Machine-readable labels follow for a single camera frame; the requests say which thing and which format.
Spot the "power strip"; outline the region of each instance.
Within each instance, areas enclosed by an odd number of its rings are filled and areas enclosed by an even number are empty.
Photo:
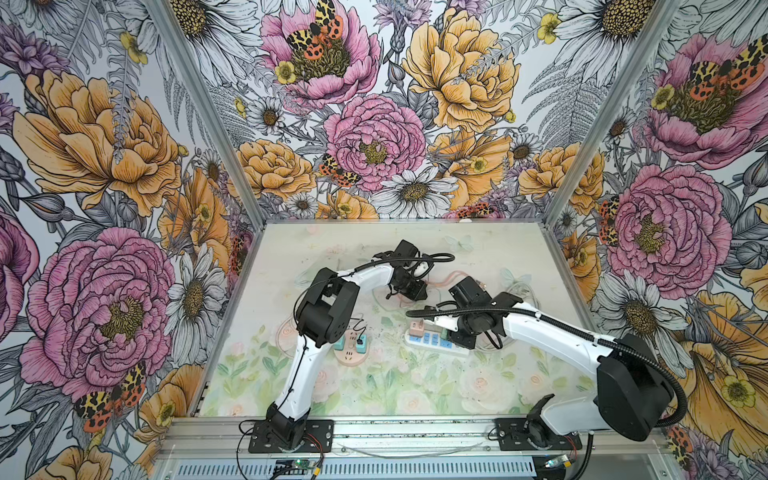
[[[463,346],[456,345],[450,340],[440,338],[440,334],[437,332],[426,330],[424,336],[413,336],[406,333],[402,336],[402,339],[406,342],[406,345],[415,348],[432,350],[437,353],[447,353],[448,355],[462,358],[469,356],[469,350]]]

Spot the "black mounting plate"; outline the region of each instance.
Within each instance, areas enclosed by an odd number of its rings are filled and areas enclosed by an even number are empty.
[[[531,450],[545,451],[545,450],[572,450],[571,443],[559,435],[554,433],[547,437],[549,445],[552,445],[548,449],[542,449],[541,447],[534,446],[530,442],[530,434],[524,431],[523,425],[525,424],[525,417],[516,418],[500,418],[494,419],[496,425],[496,432],[498,435],[498,447],[502,452],[528,452]],[[577,450],[581,450],[581,439],[578,435],[568,434],[568,438],[576,445]]]
[[[312,434],[323,447],[323,452],[331,451],[333,444],[333,420],[307,420],[305,433]],[[280,448],[280,441],[275,441],[265,422],[256,422],[248,444],[249,453],[286,453]],[[314,443],[303,440],[294,452],[317,453]]]

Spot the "pink power socket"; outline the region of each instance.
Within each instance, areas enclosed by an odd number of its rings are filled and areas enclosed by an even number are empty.
[[[371,351],[370,336],[368,337],[368,349],[365,353],[357,353],[357,337],[358,332],[352,329],[347,330],[344,332],[344,349],[333,350],[336,359],[344,366],[358,366],[368,358],[368,352]]]
[[[413,320],[411,322],[409,335],[423,337],[424,336],[424,320]]]

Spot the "floral tabletop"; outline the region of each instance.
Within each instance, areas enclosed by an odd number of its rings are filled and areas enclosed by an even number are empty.
[[[417,230],[427,229],[432,235],[421,233],[414,240]],[[447,300],[448,288],[466,273],[492,295],[507,290],[574,322],[575,311],[540,235],[532,223],[270,225],[201,415],[263,415],[290,370],[297,336],[290,305],[296,295],[320,267],[364,263],[371,253],[387,250],[381,247],[387,242],[393,248],[395,237],[430,243],[429,248],[419,245],[428,253],[451,251],[456,261],[435,266],[425,302],[386,300],[385,287],[358,298],[353,318],[362,319],[358,328],[366,327],[368,357],[354,367],[333,354],[324,359],[313,393],[314,415],[515,414],[551,392],[562,399],[582,395],[594,388],[593,379],[523,342],[506,339],[499,352],[478,339],[480,347],[462,358],[412,348],[402,339],[409,325],[406,310]],[[351,244],[339,242],[349,238],[354,238]],[[286,257],[294,244],[304,245],[304,251]],[[275,262],[283,268],[272,268]],[[273,281],[263,283],[263,276]]]

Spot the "metal vent grille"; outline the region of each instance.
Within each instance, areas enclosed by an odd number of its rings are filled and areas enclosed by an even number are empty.
[[[263,480],[272,475],[274,459],[242,460],[248,479]],[[326,458],[321,478],[327,480],[370,480],[371,478],[530,478],[536,475],[529,456],[450,457],[388,460],[383,458]],[[306,475],[281,475],[281,479]],[[174,480],[242,480],[234,460],[182,460]]]

